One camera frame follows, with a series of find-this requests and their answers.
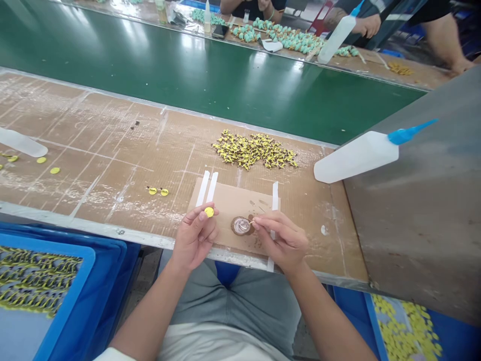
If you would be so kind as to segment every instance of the smartphone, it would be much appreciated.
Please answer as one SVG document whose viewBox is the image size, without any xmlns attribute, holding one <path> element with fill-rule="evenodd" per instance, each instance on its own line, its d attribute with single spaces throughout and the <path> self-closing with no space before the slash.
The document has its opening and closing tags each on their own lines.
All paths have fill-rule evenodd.
<svg viewBox="0 0 481 361">
<path fill-rule="evenodd" d="M 212 32 L 212 36 L 214 38 L 224 39 L 229 31 L 229 27 L 226 25 L 216 25 L 214 31 Z"/>
</svg>

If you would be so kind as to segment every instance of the worker's leg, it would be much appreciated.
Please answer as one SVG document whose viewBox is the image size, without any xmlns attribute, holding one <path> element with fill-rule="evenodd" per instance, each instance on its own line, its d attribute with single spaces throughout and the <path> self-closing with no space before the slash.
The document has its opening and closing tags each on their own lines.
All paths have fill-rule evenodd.
<svg viewBox="0 0 481 361">
<path fill-rule="evenodd" d="M 285 276 L 241 268 L 230 290 L 228 323 L 292 358 L 301 310 Z"/>
<path fill-rule="evenodd" d="M 164 251 L 164 253 L 166 253 L 166 257 L 170 258 L 171 251 Z M 226 303 L 227 290 L 217 279 L 215 263 L 206 259 L 191 273 L 170 324 L 225 323 Z"/>
</svg>

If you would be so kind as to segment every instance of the finger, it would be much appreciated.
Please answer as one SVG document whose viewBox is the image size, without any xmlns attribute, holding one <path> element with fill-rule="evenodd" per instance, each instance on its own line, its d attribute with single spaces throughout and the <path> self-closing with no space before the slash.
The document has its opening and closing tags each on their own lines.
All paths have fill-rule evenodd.
<svg viewBox="0 0 481 361">
<path fill-rule="evenodd" d="M 254 218 L 254 221 L 263 227 L 269 228 L 271 231 L 277 232 L 284 239 L 292 238 L 293 234 L 296 233 L 296 231 L 277 221 L 257 217 Z"/>
<path fill-rule="evenodd" d="M 209 236 L 204 240 L 204 242 L 214 243 L 217 236 L 219 235 L 219 232 L 219 227 L 215 227 L 211 234 L 209 234 Z"/>
<path fill-rule="evenodd" d="M 197 218 L 193 220 L 192 224 L 188 228 L 191 239 L 198 239 L 199 234 L 202 232 L 202 229 L 204 228 L 208 219 L 209 217 L 207 216 L 207 213 L 200 212 Z"/>
<path fill-rule="evenodd" d="M 277 244 L 272 240 L 271 238 L 271 235 L 267 232 L 267 230 L 261 226 L 260 224 L 258 224 L 257 222 L 253 222 L 252 223 L 252 226 L 254 227 L 254 229 L 256 230 L 257 234 L 259 235 L 259 238 L 262 242 L 262 245 L 264 247 L 264 249 L 266 250 L 267 254 L 272 254 L 276 247 Z"/>
<path fill-rule="evenodd" d="M 367 29 L 366 37 L 367 37 L 368 39 L 372 38 L 373 32 L 374 32 L 374 27 L 373 27 L 372 24 L 370 24 L 369 27 L 368 27 L 368 29 Z"/>
<path fill-rule="evenodd" d="M 298 231 L 299 230 L 299 227 L 296 226 L 296 224 L 291 221 L 289 219 L 289 217 L 287 217 L 284 213 L 282 213 L 281 211 L 271 211 L 271 212 L 267 212 L 267 213 L 264 213 L 264 214 L 261 214 L 259 216 L 257 216 L 259 218 L 262 218 L 262 219 L 271 219 L 273 221 L 277 221 L 277 222 L 280 222 L 290 228 L 292 228 L 293 230 L 295 231 Z"/>
<path fill-rule="evenodd" d="M 203 204 L 201 206 L 195 207 L 192 211 L 188 212 L 184 218 L 182 219 L 183 222 L 186 222 L 187 224 L 192 224 L 192 222 L 197 218 L 197 216 L 205 210 L 207 207 L 214 207 L 214 202 L 208 202 L 206 204 Z"/>
<path fill-rule="evenodd" d="M 379 32 L 380 28 L 381 28 L 381 21 L 378 21 L 376 23 L 376 28 L 374 29 L 374 33 L 372 34 L 372 36 L 376 35 Z"/>
<path fill-rule="evenodd" d="M 216 226 L 216 221 L 215 219 L 209 219 L 205 225 L 202 231 L 199 233 L 199 242 L 202 242 L 204 239 L 206 239 L 212 231 L 215 229 Z"/>
<path fill-rule="evenodd" d="M 211 248 L 212 248 L 212 243 L 210 243 L 210 242 L 199 243 L 199 246 L 197 248 L 197 254 L 195 255 L 195 259 L 193 260 L 193 263 L 194 264 L 201 264 L 202 261 L 209 254 L 209 251 L 210 251 Z"/>
</svg>

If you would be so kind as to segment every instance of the worker's hand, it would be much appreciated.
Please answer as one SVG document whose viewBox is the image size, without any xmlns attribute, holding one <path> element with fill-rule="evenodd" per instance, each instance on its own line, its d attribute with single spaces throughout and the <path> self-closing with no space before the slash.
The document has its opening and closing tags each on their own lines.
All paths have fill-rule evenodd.
<svg viewBox="0 0 481 361">
<path fill-rule="evenodd" d="M 264 11 L 269 7 L 271 0 L 258 0 L 259 10 Z"/>
<path fill-rule="evenodd" d="M 451 70 L 455 76 L 458 76 L 464 73 L 466 70 L 474 68 L 475 66 L 476 66 L 475 63 L 470 62 L 465 57 L 462 57 L 452 64 Z"/>
<path fill-rule="evenodd" d="M 377 34 L 381 27 L 381 17 L 379 14 L 369 16 L 367 18 L 356 18 L 356 25 L 352 29 L 352 33 L 361 34 L 368 39 Z"/>
<path fill-rule="evenodd" d="M 197 268 L 206 258 L 219 234 L 215 221 L 219 211 L 214 208 L 214 217 L 209 218 L 204 212 L 207 207 L 214 208 L 214 202 L 206 203 L 188 212 L 177 230 L 171 260 L 182 269 L 191 271 Z"/>
<path fill-rule="evenodd" d="M 257 231 L 269 257 L 285 274 L 295 272 L 302 264 L 309 241 L 306 232 L 280 211 L 254 217 L 252 226 Z M 273 240 L 270 230 L 276 232 Z"/>
</svg>

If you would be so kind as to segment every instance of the yellow disc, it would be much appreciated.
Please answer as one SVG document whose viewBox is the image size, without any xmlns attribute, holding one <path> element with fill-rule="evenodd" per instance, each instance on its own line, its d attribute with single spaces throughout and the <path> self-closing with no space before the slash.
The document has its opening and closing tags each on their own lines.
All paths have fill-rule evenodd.
<svg viewBox="0 0 481 361">
<path fill-rule="evenodd" d="M 207 214 L 207 216 L 210 218 L 214 215 L 214 209 L 212 207 L 207 207 L 204 212 Z"/>
</svg>

